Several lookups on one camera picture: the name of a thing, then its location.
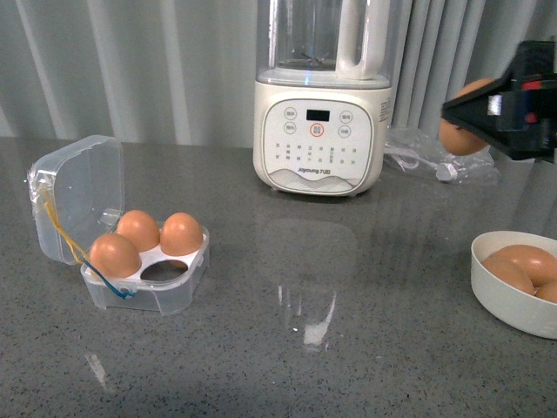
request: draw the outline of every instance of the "egg holder tray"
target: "egg holder tray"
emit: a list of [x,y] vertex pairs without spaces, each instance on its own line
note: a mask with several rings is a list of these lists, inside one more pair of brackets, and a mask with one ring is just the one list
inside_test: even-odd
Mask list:
[[[123,148],[115,138],[93,135],[69,143],[42,156],[28,171],[27,179],[38,242],[51,260],[77,264],[76,254],[61,231],[86,251],[98,237],[113,232],[124,214]],[[186,309],[209,265],[209,233],[203,227],[202,231],[204,241],[195,253],[173,257],[157,246],[139,254],[141,268],[137,273],[109,279],[116,289],[134,293],[130,298],[116,296],[89,267],[82,266],[81,274],[95,305],[159,311],[162,315]],[[167,260],[181,261],[187,270],[165,281],[141,279],[149,266]]]
[[[203,244],[195,252],[184,256],[170,256],[156,246],[149,251],[139,253],[141,267],[124,279],[109,279],[109,282],[121,292],[131,292],[133,296],[122,299],[116,296],[96,274],[85,264],[81,266],[81,275],[89,289],[91,298],[97,307],[125,307],[145,311],[159,311],[162,315],[176,314],[186,309],[193,302],[193,293],[199,280],[209,265],[209,233],[202,227]],[[187,266],[185,272],[175,279],[155,281],[143,280],[141,275],[150,266],[165,261],[181,261]]]

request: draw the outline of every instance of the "gray countertop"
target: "gray countertop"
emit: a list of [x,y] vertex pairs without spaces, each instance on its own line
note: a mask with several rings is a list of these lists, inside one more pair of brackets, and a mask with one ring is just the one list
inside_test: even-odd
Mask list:
[[25,175],[64,144],[0,139],[0,415],[557,415],[557,342],[470,287],[480,233],[557,238],[557,167],[443,185],[386,166],[335,199],[274,192],[249,149],[124,144],[126,209],[211,234],[193,303],[161,316],[95,307],[41,252]]

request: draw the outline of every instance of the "brown egg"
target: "brown egg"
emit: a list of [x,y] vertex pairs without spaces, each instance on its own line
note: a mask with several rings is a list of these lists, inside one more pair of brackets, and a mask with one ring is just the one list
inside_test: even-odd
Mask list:
[[536,292],[536,296],[540,299],[557,303],[557,281],[552,281],[540,287],[538,292]]
[[481,264],[483,264],[489,273],[503,280],[508,285],[522,292],[534,294],[534,285],[532,281],[528,278],[524,270],[512,261],[492,255],[483,260]]
[[535,287],[557,281],[557,259],[536,246],[506,246],[494,253],[493,256],[510,260],[519,266]]
[[[482,78],[467,84],[454,96],[454,98],[459,98],[470,91],[478,90],[492,81],[494,81],[494,78]],[[487,146],[487,142],[477,135],[461,129],[447,122],[445,119],[441,119],[440,122],[439,139],[445,149],[453,155],[461,156],[474,154]]]
[[141,268],[138,250],[118,233],[98,237],[89,251],[89,261],[104,277],[113,279],[126,278]]
[[130,239],[140,253],[151,250],[160,242],[157,221],[149,213],[139,210],[126,212],[118,222],[116,232]]
[[168,218],[160,233],[160,249],[179,256],[196,252],[203,244],[201,225],[189,214],[179,212]]

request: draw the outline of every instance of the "button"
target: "button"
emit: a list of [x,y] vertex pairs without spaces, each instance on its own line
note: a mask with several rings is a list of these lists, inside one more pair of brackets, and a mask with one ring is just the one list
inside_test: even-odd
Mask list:
[[292,122],[286,122],[285,123],[285,132],[288,135],[292,135],[295,131],[296,131],[296,125],[295,124],[293,124]]
[[348,138],[350,136],[350,134],[352,133],[352,130],[350,129],[349,126],[340,126],[339,128],[339,136],[341,138]]
[[343,111],[340,113],[340,122],[343,124],[349,124],[352,122],[352,112],[351,111]]
[[325,133],[325,128],[323,127],[322,124],[313,124],[313,125],[310,127],[310,133],[311,133],[314,137],[318,138],[318,137],[320,137],[321,135],[323,135],[323,134]]
[[298,113],[296,112],[296,109],[294,109],[293,107],[287,107],[286,108],[285,118],[287,118],[288,120],[294,120],[297,115],[298,115]]

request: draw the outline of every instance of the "blender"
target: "blender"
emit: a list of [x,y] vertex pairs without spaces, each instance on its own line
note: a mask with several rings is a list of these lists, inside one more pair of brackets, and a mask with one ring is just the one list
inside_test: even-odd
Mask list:
[[355,196],[378,178],[397,5],[258,0],[253,164],[267,185]]

